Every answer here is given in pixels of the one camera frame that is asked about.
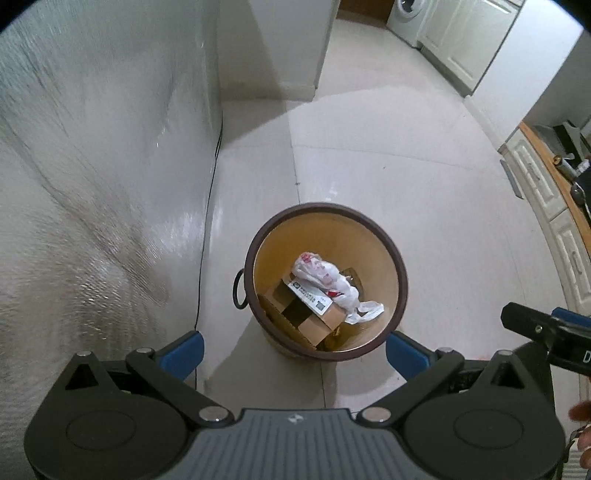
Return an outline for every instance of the doorway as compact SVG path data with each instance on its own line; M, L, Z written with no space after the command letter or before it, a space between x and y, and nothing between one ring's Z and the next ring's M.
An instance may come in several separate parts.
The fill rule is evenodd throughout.
M386 23L393 6L394 0L341 0L339 11L363 15Z

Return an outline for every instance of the drawer handle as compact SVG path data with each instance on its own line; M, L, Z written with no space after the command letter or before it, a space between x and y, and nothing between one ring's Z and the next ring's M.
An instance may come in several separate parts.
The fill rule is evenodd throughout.
M577 254L575 252L570 253L570 258L572 260L573 268L579 275L583 275L583 270L579 268L579 262L577 262Z
M537 181L540 181L540 177L538 177L535 173L534 166L529 162L527 163L527 170L530 172L530 175L532 175Z

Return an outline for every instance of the washing machine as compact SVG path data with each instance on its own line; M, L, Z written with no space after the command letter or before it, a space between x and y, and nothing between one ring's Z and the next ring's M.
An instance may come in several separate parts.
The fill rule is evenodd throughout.
M418 36L427 21L431 0L395 0L387 26L411 47L419 46Z

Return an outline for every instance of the wooden countertop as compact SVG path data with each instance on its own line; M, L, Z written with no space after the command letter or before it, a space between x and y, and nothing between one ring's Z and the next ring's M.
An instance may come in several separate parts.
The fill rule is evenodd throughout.
M577 228L579 229L581 237L583 238L583 243L585 244L587 253L591 256L591 226L589 226L589 222L587 221L587 217L585 216L585 214L581 211L581 209L574 202L573 198L570 196L570 182L567 179L565 179L561 175L561 173L556 169L553 163L553 153L548 149L546 144L539 139L535 132L523 122L520 123L519 129L525 135L527 140L529 140L531 146L534 147L534 150L542 159L544 165L546 166L546 169L556 182L556 185L558 185L558 189L564 197L564 201L566 202L566 205L569 208L570 214L573 216L574 222L577 225Z

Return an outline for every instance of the blue gripper pad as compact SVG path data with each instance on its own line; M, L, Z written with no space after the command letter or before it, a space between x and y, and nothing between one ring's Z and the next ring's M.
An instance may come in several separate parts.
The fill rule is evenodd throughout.
M570 310L561 309L560 307L552 310L552 317L579 325L580 327L591 328L591 318L571 312Z
M179 380L187 378L203 360L205 341L199 332L189 332L158 351L155 356L160 368Z
M431 366L434 353L403 333L394 332L386 340L386 358L408 381Z

